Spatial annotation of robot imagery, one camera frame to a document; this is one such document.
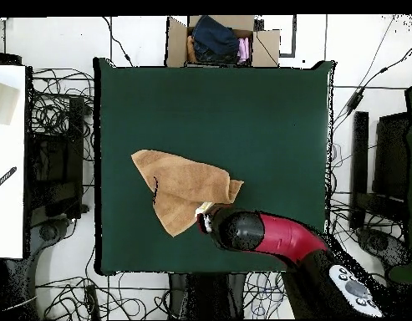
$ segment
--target green table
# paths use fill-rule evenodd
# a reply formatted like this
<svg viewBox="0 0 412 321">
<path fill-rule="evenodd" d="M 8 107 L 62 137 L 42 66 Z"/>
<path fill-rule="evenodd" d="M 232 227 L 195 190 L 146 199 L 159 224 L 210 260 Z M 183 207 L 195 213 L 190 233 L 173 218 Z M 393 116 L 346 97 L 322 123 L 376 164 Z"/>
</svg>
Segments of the green table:
<svg viewBox="0 0 412 321">
<path fill-rule="evenodd" d="M 217 249 L 197 226 L 169 236 L 130 156 L 162 150 L 221 167 L 245 181 L 237 206 L 323 230 L 331 68 L 132 69 L 95 59 L 101 271 L 282 270 L 268 255 Z"/>
</svg>

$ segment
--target towel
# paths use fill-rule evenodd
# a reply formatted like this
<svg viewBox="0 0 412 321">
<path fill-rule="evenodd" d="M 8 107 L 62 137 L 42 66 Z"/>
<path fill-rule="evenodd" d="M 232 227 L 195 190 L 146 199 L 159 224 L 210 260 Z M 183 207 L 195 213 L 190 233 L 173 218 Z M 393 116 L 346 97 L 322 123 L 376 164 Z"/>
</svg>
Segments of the towel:
<svg viewBox="0 0 412 321">
<path fill-rule="evenodd" d="M 173 237 L 196 222 L 203 202 L 232 204 L 243 184 L 223 169 L 162 151 L 139 150 L 131 158 L 154 193 L 158 219 Z"/>
</svg>

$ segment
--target cardboard box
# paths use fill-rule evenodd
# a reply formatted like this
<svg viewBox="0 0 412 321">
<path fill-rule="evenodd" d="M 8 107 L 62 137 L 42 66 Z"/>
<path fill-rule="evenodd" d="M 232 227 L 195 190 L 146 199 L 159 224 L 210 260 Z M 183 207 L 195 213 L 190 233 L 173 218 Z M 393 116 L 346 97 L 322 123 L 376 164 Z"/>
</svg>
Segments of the cardboard box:
<svg viewBox="0 0 412 321">
<path fill-rule="evenodd" d="M 277 67 L 280 55 L 280 31 L 253 31 L 254 15 L 209 15 L 225 27 L 232 28 L 237 38 L 250 39 L 252 67 Z M 189 16 L 188 27 L 172 17 L 167 18 L 167 51 L 165 63 L 180 68 L 187 63 L 187 37 L 201 15 Z"/>
</svg>

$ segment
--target dark blue cloth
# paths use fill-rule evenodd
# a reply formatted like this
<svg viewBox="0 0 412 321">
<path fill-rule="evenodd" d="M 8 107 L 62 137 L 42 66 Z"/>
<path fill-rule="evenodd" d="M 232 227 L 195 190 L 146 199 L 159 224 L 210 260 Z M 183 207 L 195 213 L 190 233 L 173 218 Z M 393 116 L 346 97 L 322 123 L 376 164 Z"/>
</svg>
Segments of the dark blue cloth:
<svg viewBox="0 0 412 321">
<path fill-rule="evenodd" d="M 199 62 L 236 63 L 238 39 L 208 15 L 202 15 L 192 31 L 196 60 Z"/>
</svg>

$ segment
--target black pen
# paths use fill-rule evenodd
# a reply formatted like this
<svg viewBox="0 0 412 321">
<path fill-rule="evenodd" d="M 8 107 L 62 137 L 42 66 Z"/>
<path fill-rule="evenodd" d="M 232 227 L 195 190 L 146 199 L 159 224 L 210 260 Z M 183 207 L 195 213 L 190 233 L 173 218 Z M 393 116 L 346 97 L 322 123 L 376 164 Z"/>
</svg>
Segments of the black pen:
<svg viewBox="0 0 412 321">
<path fill-rule="evenodd" d="M 3 182 L 5 182 L 9 177 L 11 177 L 14 172 L 17 171 L 17 167 L 13 167 L 10 171 L 8 171 L 5 175 L 0 178 L 0 186 Z"/>
</svg>

